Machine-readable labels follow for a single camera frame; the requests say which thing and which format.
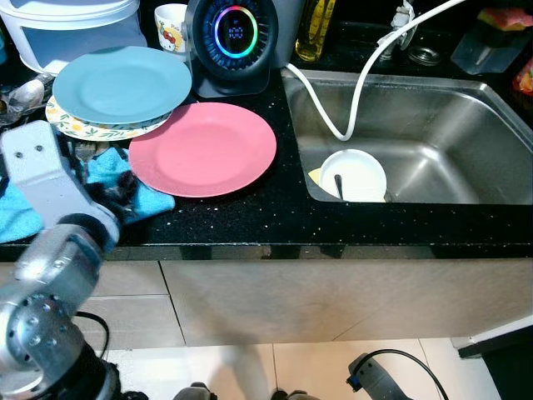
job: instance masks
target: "blue plate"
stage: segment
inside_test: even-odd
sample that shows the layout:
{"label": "blue plate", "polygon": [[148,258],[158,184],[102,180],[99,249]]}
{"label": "blue plate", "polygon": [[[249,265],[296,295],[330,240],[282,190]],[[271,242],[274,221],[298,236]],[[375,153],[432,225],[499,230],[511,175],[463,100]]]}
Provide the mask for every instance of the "blue plate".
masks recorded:
{"label": "blue plate", "polygon": [[179,106],[191,73],[174,54],[148,47],[113,47],[70,62],[53,95],[72,116],[90,123],[141,123]]}

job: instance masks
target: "faucet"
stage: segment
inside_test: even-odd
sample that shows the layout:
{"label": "faucet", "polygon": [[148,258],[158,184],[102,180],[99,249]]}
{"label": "faucet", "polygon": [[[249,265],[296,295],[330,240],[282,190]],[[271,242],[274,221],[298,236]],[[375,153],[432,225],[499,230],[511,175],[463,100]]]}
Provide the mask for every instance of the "faucet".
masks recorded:
{"label": "faucet", "polygon": [[[394,31],[404,27],[407,25],[407,23],[413,20],[415,17],[415,10],[412,6],[412,3],[414,2],[415,0],[403,0],[403,4],[396,8],[396,14],[391,21],[392,30],[377,41],[378,46],[382,44],[390,35],[392,35]],[[390,60],[392,58],[392,51],[396,45],[400,46],[401,50],[405,50],[407,46],[409,46],[409,43],[415,34],[415,30],[416,27],[401,35],[398,40],[385,49],[385,51],[380,55],[380,60]]]}

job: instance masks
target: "cartoon mug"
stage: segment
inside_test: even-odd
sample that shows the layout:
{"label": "cartoon mug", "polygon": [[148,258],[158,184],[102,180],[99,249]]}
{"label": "cartoon mug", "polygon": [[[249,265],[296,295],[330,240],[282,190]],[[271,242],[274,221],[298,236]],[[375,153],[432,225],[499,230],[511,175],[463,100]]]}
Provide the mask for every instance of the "cartoon mug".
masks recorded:
{"label": "cartoon mug", "polygon": [[157,35],[164,51],[177,54],[185,61],[185,43],[182,23],[185,20],[186,4],[164,4],[156,8]]}

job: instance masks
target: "stainless steel sink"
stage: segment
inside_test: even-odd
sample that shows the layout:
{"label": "stainless steel sink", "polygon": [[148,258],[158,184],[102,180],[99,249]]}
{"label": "stainless steel sink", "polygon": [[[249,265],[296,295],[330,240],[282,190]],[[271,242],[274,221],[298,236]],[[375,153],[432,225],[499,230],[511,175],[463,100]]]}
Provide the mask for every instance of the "stainless steel sink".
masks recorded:
{"label": "stainless steel sink", "polygon": [[[305,71],[331,120],[346,131],[357,74]],[[307,173],[334,152],[372,154],[387,178],[387,201],[398,203],[532,204],[533,132],[484,83],[371,75],[356,130],[337,140],[303,84],[283,73],[309,193],[322,191]]]}

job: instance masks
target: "pink plate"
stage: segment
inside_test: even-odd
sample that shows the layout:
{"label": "pink plate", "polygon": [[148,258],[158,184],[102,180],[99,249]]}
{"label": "pink plate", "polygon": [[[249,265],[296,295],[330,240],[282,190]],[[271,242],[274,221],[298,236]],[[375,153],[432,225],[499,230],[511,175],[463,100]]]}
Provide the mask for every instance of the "pink plate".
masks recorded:
{"label": "pink plate", "polygon": [[185,198],[234,192],[258,179],[276,155],[264,119],[219,102],[179,107],[130,144],[133,172],[146,185]]}

